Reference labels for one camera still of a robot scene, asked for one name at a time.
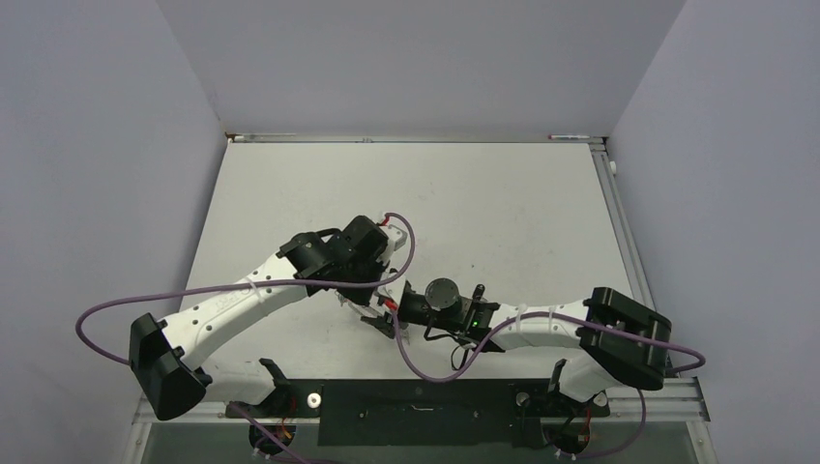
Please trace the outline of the black-headed key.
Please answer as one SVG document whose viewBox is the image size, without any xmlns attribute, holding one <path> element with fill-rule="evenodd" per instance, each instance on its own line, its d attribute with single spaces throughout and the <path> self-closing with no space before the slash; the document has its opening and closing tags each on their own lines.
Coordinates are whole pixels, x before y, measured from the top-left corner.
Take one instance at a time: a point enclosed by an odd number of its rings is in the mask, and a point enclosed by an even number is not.
<svg viewBox="0 0 820 464">
<path fill-rule="evenodd" d="M 484 298 L 483 298 L 484 292 L 485 292 L 485 286 L 483 284 L 478 284 L 474 289 L 472 299 L 475 302 L 483 302 L 484 301 Z"/>
</svg>

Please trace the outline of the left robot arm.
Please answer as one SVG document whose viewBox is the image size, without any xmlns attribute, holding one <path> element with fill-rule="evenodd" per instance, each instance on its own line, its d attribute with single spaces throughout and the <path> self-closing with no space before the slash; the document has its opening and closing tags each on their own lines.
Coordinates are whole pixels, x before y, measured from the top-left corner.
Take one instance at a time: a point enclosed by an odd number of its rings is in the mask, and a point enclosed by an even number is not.
<svg viewBox="0 0 820 464">
<path fill-rule="evenodd" d="M 128 362 L 155 416 L 177 419 L 202 401 L 237 401 L 265 416 L 282 412 L 288 389 L 272 361 L 225 361 L 215 353 L 273 312 L 327 287 L 356 305 L 369 304 L 407 239 L 393 224 L 357 216 L 342 229 L 293 236 L 239 280 L 237 290 L 219 290 L 162 319 L 138 317 Z"/>
</svg>

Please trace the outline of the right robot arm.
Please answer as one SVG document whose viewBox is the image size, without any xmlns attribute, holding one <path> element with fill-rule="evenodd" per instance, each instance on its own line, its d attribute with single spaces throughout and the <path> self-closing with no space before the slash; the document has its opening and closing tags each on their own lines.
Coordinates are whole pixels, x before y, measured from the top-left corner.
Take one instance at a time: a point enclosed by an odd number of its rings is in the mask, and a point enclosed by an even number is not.
<svg viewBox="0 0 820 464">
<path fill-rule="evenodd" d="M 672 324 L 644 304 L 609 287 L 590 297 L 548 306 L 492 302 L 479 284 L 460 294 L 447 278 L 431 281 L 424 292 L 406 283 L 401 292 L 380 290 L 362 322 L 387 337 L 409 325 L 424 338 L 449 338 L 469 355 L 507 353 L 521 348 L 559 348 L 576 356 L 556 362 L 546 388 L 548 405 L 560 414 L 616 386 L 645 391 L 662 388 Z"/>
</svg>

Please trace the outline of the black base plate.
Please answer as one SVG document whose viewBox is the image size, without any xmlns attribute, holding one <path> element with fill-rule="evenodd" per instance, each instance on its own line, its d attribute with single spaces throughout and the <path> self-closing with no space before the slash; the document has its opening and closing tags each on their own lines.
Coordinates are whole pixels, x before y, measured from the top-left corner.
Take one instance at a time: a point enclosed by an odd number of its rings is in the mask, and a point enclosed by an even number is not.
<svg viewBox="0 0 820 464">
<path fill-rule="evenodd" d="M 577 403 L 547 379 L 284 381 L 258 405 L 227 407 L 231 419 L 318 421 L 321 446 L 473 446 L 541 449 L 571 435 L 608 405 Z"/>
</svg>

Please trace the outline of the aluminium frame rail back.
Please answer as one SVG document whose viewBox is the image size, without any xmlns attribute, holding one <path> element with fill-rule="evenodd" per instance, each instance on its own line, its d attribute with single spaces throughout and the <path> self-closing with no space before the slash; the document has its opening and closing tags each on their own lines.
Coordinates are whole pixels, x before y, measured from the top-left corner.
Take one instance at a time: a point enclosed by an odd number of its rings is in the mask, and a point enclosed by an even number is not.
<svg viewBox="0 0 820 464">
<path fill-rule="evenodd" d="M 298 134 L 298 133 L 227 133 L 233 143 L 585 143 L 603 145 L 605 136 L 574 134 Z"/>
</svg>

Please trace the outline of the aluminium frame rail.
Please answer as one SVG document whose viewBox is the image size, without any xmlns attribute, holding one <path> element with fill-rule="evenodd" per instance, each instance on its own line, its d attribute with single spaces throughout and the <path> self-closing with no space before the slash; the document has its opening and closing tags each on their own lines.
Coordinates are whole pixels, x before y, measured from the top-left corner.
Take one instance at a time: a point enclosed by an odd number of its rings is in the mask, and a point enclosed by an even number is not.
<svg viewBox="0 0 820 464">
<path fill-rule="evenodd" d="M 606 152 L 603 143 L 589 145 L 594 166 L 599 178 L 607 211 L 616 236 L 622 261 L 627 272 L 633 297 L 649 308 L 655 309 L 655 302 L 639 251 L 632 235 L 630 224 L 616 183 L 616 164 Z"/>
<path fill-rule="evenodd" d="M 574 134 L 298 134 L 298 133 L 227 133 L 233 143 L 585 143 L 603 145 L 605 136 Z"/>
</svg>

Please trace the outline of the aluminium frame rail right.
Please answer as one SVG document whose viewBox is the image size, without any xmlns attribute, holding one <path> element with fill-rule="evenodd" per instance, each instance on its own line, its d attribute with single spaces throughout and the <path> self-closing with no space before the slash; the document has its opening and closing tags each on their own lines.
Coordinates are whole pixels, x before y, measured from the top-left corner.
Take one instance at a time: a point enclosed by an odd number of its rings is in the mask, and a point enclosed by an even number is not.
<svg viewBox="0 0 820 464">
<path fill-rule="evenodd" d="M 655 309 L 655 302 L 639 251 L 632 235 L 630 224 L 616 183 L 616 164 L 606 152 L 603 143 L 589 145 L 594 166 L 599 178 L 607 211 L 616 236 L 622 261 L 627 272 L 633 297 L 649 308 Z"/>
</svg>

